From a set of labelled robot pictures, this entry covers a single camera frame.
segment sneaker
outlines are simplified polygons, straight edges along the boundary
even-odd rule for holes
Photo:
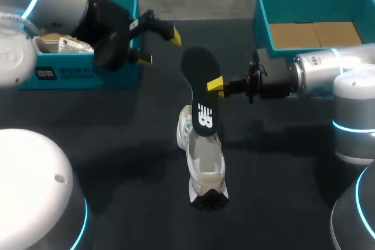
[[[209,137],[199,136],[193,129],[192,107],[187,105],[180,113],[176,135],[178,146],[186,152],[190,202],[207,210],[225,206],[229,197],[224,156],[217,133]]]

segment shoelace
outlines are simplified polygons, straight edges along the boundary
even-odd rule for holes
[[[185,118],[185,124],[183,126],[183,143],[186,143],[186,141],[188,140],[192,129],[193,129],[192,116],[189,115],[187,118]]]

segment new balance logo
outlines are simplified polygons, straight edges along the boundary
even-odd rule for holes
[[[199,113],[198,113],[199,124],[201,124],[201,126],[212,128],[212,125],[213,125],[212,117],[211,117],[212,109],[206,108],[201,104],[198,104],[198,109],[199,109]]]

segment black table surface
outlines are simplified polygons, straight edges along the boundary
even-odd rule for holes
[[[184,47],[213,52],[225,80],[244,77],[254,50],[251,20],[177,26]],[[332,102],[223,99],[230,202],[196,210],[176,144],[179,112],[191,101],[183,49],[155,35],[146,49],[154,65],[139,90],[8,91],[0,99],[2,128],[40,132],[68,155],[96,218],[96,250],[333,249],[329,218],[343,175],[332,150]]]

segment black insole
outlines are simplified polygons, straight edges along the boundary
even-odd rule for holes
[[[182,73],[192,89],[192,121],[200,136],[212,136],[219,127],[219,94],[208,91],[207,83],[221,76],[215,57],[205,48],[188,48],[181,63]]]

